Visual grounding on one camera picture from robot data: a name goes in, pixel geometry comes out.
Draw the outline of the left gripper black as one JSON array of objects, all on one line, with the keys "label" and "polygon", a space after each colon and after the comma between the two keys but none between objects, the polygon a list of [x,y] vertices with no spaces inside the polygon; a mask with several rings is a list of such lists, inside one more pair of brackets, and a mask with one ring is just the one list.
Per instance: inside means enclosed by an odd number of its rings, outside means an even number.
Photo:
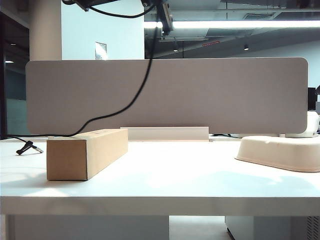
[{"label": "left gripper black", "polygon": [[62,3],[69,6],[76,4],[85,12],[88,12],[90,7],[89,0],[62,0]]}]

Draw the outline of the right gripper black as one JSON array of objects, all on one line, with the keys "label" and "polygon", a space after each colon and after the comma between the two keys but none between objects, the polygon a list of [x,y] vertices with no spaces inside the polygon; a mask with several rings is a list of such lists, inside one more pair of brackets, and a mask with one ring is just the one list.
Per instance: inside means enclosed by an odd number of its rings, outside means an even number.
[{"label": "right gripper black", "polygon": [[144,7],[150,7],[152,5],[162,4],[162,0],[141,0],[141,3]]}]

